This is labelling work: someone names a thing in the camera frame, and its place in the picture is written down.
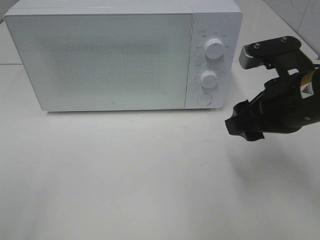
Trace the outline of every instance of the robotic arm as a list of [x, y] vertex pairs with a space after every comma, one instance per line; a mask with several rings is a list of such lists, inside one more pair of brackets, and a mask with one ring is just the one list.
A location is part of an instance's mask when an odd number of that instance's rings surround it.
[[[264, 65], [279, 77], [264, 84], [252, 101], [233, 108], [225, 121], [231, 135], [247, 141], [264, 139], [263, 133], [289, 134], [320, 121], [320, 68], [300, 51], [301, 42], [284, 36], [245, 45], [239, 58], [244, 69]], [[289, 70], [298, 72], [290, 75]]]

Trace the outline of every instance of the control panel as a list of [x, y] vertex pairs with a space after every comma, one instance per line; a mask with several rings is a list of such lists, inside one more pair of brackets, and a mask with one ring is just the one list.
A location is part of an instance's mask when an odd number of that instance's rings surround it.
[[221, 108], [242, 22], [239, 12], [193, 14], [185, 108]]

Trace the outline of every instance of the white tile wall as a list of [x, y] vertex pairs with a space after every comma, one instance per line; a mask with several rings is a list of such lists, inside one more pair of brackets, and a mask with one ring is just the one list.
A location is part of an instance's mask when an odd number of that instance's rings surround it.
[[310, 0], [298, 34], [320, 56], [320, 1]]
[[319, 0], [264, 0], [320, 56]]
[[297, 32], [310, 0], [264, 1]]
[[318, 55], [306, 45], [298, 34], [288, 26], [267, 4], [262, 0], [234, 0], [243, 12], [239, 40], [234, 55], [238, 61], [244, 45], [282, 36], [293, 36], [302, 42], [301, 50], [312, 60]]

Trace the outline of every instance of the warning sticker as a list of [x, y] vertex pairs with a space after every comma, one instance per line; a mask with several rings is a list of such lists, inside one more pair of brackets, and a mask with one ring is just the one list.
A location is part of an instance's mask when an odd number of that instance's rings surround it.
[[306, 74], [300, 83], [300, 93], [303, 99], [313, 96], [314, 90], [312, 88], [312, 77], [314, 76], [315, 71], [312, 71]]

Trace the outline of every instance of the white knob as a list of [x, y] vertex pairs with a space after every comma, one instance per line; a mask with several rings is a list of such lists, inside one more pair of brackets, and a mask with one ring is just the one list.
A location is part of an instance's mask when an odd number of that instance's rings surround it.
[[212, 96], [208, 93], [205, 93], [200, 95], [196, 101], [202, 106], [209, 106], [212, 103]]
[[225, 52], [225, 44], [219, 38], [209, 39], [204, 44], [204, 52], [209, 59], [218, 59]]
[[200, 75], [200, 81], [204, 89], [212, 89], [218, 84], [218, 77], [214, 71], [205, 71]]

